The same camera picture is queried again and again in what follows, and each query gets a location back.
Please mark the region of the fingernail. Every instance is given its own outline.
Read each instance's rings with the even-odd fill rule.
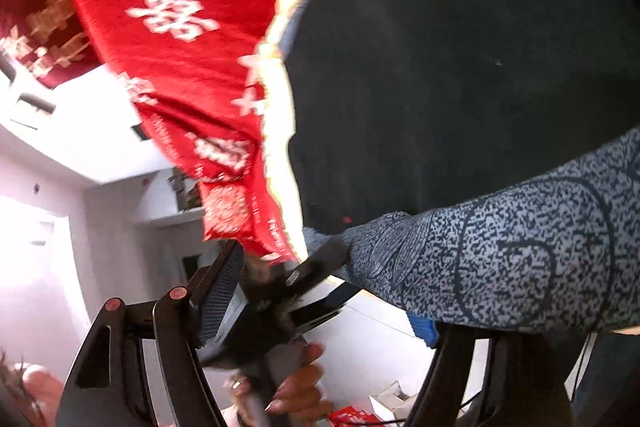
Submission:
[[[230,381],[226,387],[228,388],[229,392],[233,395],[235,394],[242,394],[245,393],[246,391],[248,391],[248,383],[246,380],[242,379],[242,378],[238,378],[237,380],[232,380]]]
[[[277,413],[282,409],[282,400],[273,400],[265,409],[266,412]]]

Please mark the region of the cardboard box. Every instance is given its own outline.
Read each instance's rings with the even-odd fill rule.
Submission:
[[[407,418],[417,397],[417,394],[413,396],[405,394],[400,387],[400,383],[395,381],[376,396],[370,395],[369,400],[371,401],[373,412],[382,421],[386,422]],[[397,425],[396,423],[391,423],[390,427],[397,427]]]

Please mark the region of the handle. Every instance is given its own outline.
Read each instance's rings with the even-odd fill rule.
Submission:
[[[240,371],[251,383],[251,393],[246,397],[247,412],[255,427],[302,427],[303,422],[286,414],[268,414],[265,409],[273,399],[280,384],[302,366],[303,339],[274,347],[255,362],[243,365]]]

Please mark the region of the dark red fabric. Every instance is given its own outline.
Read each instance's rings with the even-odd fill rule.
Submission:
[[[72,0],[0,0],[0,39],[49,88],[100,65]]]
[[[264,175],[264,89],[247,81],[276,0],[75,1],[99,54],[127,85],[145,132],[199,180],[206,237],[290,256]]]

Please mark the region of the red cloth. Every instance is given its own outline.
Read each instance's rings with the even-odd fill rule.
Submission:
[[[247,76],[276,0],[75,1],[145,132],[199,180],[206,238],[238,238],[258,255],[290,257],[264,175],[264,89]]]
[[[72,0],[0,0],[0,49],[50,89],[100,66]]]

